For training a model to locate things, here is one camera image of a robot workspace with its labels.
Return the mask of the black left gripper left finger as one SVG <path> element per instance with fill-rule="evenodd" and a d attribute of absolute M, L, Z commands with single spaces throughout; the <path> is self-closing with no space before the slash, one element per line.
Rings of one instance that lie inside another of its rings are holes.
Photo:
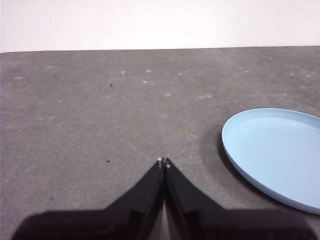
<path fill-rule="evenodd" d="M 165 163 L 159 159 L 143 177 L 104 209 L 46 211 L 26 217 L 14 240 L 146 240 L 164 202 Z"/>

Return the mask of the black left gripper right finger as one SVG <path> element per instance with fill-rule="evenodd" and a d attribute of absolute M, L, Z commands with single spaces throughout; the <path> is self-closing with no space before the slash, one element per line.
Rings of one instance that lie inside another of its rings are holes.
<path fill-rule="evenodd" d="M 225 209 L 166 158 L 165 203 L 183 240 L 315 240 L 300 215 L 277 209 Z"/>

